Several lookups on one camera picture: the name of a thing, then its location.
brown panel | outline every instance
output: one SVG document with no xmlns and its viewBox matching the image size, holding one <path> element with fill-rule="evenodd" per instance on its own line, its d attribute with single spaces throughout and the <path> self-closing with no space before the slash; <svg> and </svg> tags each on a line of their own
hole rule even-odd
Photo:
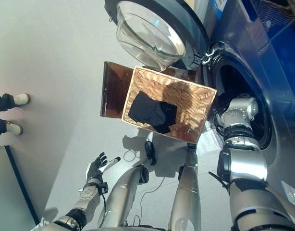
<svg viewBox="0 0 295 231">
<path fill-rule="evenodd" d="M 104 62 L 100 116 L 122 118 L 132 74 L 133 70 L 131 68 Z"/>
</svg>

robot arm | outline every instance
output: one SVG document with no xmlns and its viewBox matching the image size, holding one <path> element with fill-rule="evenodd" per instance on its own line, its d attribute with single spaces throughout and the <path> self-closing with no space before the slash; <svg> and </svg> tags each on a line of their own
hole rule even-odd
<svg viewBox="0 0 295 231">
<path fill-rule="evenodd" d="M 295 231 L 281 202 L 266 188 L 267 164 L 250 121 L 258 112 L 254 98 L 233 99 L 222 114 L 224 143 L 217 175 L 227 183 L 233 231 Z"/>
<path fill-rule="evenodd" d="M 86 172 L 86 184 L 79 191 L 80 198 L 74 207 L 63 217 L 47 225 L 43 231 L 80 231 L 89 223 L 96 207 L 100 203 L 100 196 L 108 192 L 106 182 L 103 182 L 102 174 L 114 164 L 120 161 L 117 157 L 109 162 L 104 153 L 92 162 Z"/>
</svg>

black pants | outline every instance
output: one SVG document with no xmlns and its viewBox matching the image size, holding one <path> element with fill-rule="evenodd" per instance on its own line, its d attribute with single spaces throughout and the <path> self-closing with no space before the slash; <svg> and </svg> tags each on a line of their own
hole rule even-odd
<svg viewBox="0 0 295 231">
<path fill-rule="evenodd" d="M 0 112 L 7 111 L 8 109 L 14 108 L 15 102 L 12 95 L 4 94 L 0 97 Z M 7 132 L 7 121 L 0 119 L 0 134 Z"/>
</svg>

dark baseboard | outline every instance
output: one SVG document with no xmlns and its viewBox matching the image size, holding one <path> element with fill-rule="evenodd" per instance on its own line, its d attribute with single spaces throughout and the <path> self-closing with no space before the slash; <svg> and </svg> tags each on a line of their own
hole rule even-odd
<svg viewBox="0 0 295 231">
<path fill-rule="evenodd" d="M 35 211 L 34 208 L 33 208 L 33 205 L 32 205 L 32 203 L 31 203 L 30 197 L 29 197 L 29 195 L 28 195 L 28 193 L 27 193 L 27 190 L 26 190 L 26 188 L 25 188 L 25 185 L 24 185 L 24 183 L 23 183 L 23 180 L 22 180 L 22 178 L 21 178 L 21 175 L 19 174 L 19 171 L 18 171 L 17 165 L 16 165 L 16 163 L 15 163 L 15 161 L 14 161 L 14 158 L 13 158 L 13 155 L 12 155 L 12 152 L 11 152 L 11 149 L 10 149 L 9 146 L 4 146 L 4 148 L 5 148 L 5 151 L 6 151 L 7 154 L 8 154 L 8 157 L 9 157 L 10 163 L 11 163 L 11 165 L 12 165 L 13 171 L 14 171 L 14 173 L 15 173 L 15 176 L 16 176 L 16 178 L 17 178 L 17 181 L 18 181 L 19 187 L 20 187 L 21 190 L 22 190 L 22 193 L 23 193 L 23 195 L 24 195 L 24 198 L 25 198 L 25 200 L 26 200 L 26 203 L 27 203 L 27 205 L 28 205 L 28 208 L 29 208 L 29 210 L 30 210 L 30 213 L 31 213 L 31 215 L 32 215 L 32 218 L 33 218 L 35 224 L 38 225 L 38 224 L 40 223 L 40 220 L 39 220 L 38 217 L 37 217 L 36 211 Z"/>
</svg>

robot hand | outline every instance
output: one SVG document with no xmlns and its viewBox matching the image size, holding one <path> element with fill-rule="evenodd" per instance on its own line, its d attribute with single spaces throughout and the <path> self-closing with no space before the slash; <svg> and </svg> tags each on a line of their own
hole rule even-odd
<svg viewBox="0 0 295 231">
<path fill-rule="evenodd" d="M 102 175 L 104 171 L 120 161 L 120 157 L 116 157 L 111 161 L 107 161 L 104 153 L 101 153 L 95 161 L 88 165 L 86 170 L 86 184 L 79 191 L 80 198 L 65 216 L 60 217 L 55 222 L 44 228 L 44 231 L 80 231 L 89 223 L 96 207 L 100 203 L 100 196 L 108 192 L 108 185 L 103 182 Z"/>
<path fill-rule="evenodd" d="M 105 156 L 105 153 L 101 153 L 95 161 L 90 163 L 86 171 L 86 182 L 88 183 L 92 179 L 98 179 L 102 183 L 103 172 L 100 170 L 100 168 L 104 167 L 107 162 L 107 156 Z"/>
</svg>

